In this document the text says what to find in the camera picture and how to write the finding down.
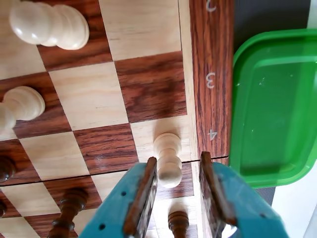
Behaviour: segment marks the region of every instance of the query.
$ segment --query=white pawn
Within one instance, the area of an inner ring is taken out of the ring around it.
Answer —
[[[164,133],[154,141],[158,180],[166,188],[176,187],[182,180],[182,162],[178,158],[181,148],[181,140],[172,133]]]
[[[22,1],[13,6],[9,17],[15,34],[33,45],[58,46],[65,50],[84,47],[89,38],[86,19],[66,5]]]
[[[32,120],[44,110],[45,102],[33,88],[20,86],[7,91],[0,103],[0,133],[13,128],[16,120]]]

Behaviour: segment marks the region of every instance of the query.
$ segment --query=green container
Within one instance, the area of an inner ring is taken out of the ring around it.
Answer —
[[[254,188],[293,183],[317,158],[317,30],[266,32],[234,55],[229,164]]]

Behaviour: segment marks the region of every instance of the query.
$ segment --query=chessboard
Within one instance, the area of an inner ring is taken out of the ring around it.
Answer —
[[[189,1],[43,0],[87,20],[88,43],[75,51],[22,42],[8,23],[15,2],[0,3],[0,99],[29,86],[46,109],[0,135],[0,156],[16,165],[1,184],[0,238],[47,237],[64,191],[79,186],[89,198],[74,219],[70,237],[78,237],[165,132],[181,139],[183,177],[158,187],[147,237],[173,237],[167,216],[179,209],[189,216],[186,237],[202,237]]]

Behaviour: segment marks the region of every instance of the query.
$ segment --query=light square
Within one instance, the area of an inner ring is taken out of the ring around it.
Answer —
[[[60,212],[42,182],[6,186],[1,189],[23,217]]]
[[[190,161],[188,116],[148,120],[131,124],[131,130],[140,162],[147,162],[154,155],[153,142],[163,133],[173,133],[181,139],[181,161]]]
[[[20,40],[10,27],[10,9],[17,2],[0,1],[0,80],[45,71],[37,47]]]
[[[88,175],[73,132],[20,139],[42,180]]]
[[[77,234],[81,234],[85,226],[90,222],[97,209],[82,210],[74,217],[74,230]]]
[[[91,176],[102,201],[107,198],[125,173],[126,171],[122,171]]]
[[[181,50],[177,0],[99,0],[112,59]]]
[[[159,238],[158,232],[156,229],[147,230],[145,238]]]
[[[50,72],[72,130],[128,123],[114,63]]]
[[[23,217],[0,219],[0,231],[5,238],[40,238]]]

